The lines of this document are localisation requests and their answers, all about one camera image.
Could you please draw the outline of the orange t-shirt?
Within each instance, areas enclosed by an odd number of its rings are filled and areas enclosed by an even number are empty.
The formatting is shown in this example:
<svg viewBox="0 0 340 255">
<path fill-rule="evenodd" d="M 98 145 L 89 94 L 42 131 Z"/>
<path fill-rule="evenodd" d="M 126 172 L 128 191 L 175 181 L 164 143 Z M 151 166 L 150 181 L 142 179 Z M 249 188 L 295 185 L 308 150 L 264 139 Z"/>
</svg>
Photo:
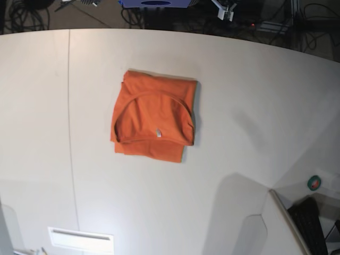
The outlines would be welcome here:
<svg viewBox="0 0 340 255">
<path fill-rule="evenodd" d="M 197 81 L 126 71 L 111 123 L 116 153 L 180 163 L 194 144 Z"/>
</svg>

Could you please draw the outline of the blue box with oval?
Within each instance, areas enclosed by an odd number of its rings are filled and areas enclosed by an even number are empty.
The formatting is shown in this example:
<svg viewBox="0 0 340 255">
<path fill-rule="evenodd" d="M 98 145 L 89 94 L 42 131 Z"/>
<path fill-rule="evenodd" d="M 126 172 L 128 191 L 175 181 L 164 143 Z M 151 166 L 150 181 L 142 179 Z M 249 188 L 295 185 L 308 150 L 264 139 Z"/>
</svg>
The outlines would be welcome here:
<svg viewBox="0 0 340 255">
<path fill-rule="evenodd" d="M 187 8 L 190 0 L 121 0 L 119 1 L 126 8 L 133 7 L 178 7 Z"/>
</svg>

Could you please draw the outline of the green tape roll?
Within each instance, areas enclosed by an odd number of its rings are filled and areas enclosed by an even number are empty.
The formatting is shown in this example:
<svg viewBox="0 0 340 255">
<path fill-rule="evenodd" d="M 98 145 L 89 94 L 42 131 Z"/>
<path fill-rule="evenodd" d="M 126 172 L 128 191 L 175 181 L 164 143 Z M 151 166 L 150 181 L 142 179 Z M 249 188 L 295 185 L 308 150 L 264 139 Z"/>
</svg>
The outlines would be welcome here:
<svg viewBox="0 0 340 255">
<path fill-rule="evenodd" d="M 316 191 L 320 188 L 321 184 L 322 184 L 321 178 L 318 175 L 314 175 L 309 178 L 307 182 L 307 187 L 311 191 Z"/>
</svg>

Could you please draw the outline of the black keyboard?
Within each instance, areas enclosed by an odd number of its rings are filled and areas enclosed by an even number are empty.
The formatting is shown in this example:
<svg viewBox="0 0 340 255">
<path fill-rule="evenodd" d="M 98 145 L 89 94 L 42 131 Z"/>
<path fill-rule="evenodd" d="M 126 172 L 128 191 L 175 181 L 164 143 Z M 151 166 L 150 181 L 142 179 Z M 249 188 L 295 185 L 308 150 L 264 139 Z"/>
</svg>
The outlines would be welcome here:
<svg viewBox="0 0 340 255">
<path fill-rule="evenodd" d="M 311 254 L 327 255 L 328 250 L 319 220 L 316 200 L 313 197 L 307 197 L 302 202 L 290 207 L 288 213 Z"/>
</svg>

